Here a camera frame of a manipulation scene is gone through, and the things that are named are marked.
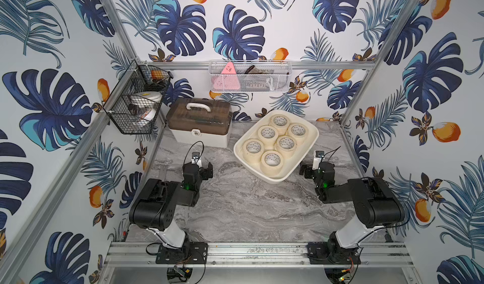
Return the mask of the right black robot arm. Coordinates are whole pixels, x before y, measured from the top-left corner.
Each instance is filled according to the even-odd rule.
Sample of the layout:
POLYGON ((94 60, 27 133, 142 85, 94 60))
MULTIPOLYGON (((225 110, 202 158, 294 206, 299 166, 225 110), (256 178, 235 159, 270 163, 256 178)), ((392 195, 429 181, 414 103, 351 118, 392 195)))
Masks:
POLYGON ((313 180, 316 195, 322 203, 353 203, 355 217, 331 233, 326 242, 331 255, 356 250, 359 243, 372 233, 404 222, 403 205, 380 177, 355 178, 336 184, 335 166, 326 161, 321 161, 317 167, 302 164, 299 174, 313 180))

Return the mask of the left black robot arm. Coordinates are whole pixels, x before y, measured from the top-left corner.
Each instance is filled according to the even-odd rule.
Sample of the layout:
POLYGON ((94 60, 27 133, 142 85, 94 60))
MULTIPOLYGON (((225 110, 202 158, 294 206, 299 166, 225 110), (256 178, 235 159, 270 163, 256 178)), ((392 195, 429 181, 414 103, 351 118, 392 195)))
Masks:
POLYGON ((181 251, 189 243, 186 232, 173 220, 176 208, 196 206, 202 182, 213 178, 213 164, 186 163, 182 173, 181 182, 149 179, 129 212, 130 223, 152 232, 170 251, 181 251))

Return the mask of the white plastic storage tray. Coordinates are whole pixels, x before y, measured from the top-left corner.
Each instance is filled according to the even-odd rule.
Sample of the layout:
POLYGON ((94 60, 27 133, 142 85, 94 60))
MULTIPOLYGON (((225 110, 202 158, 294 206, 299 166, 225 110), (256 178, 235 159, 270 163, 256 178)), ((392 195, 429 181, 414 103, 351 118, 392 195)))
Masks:
POLYGON ((315 145, 320 133, 310 122, 290 112, 269 112, 234 145, 236 158, 267 183, 284 181, 315 145))

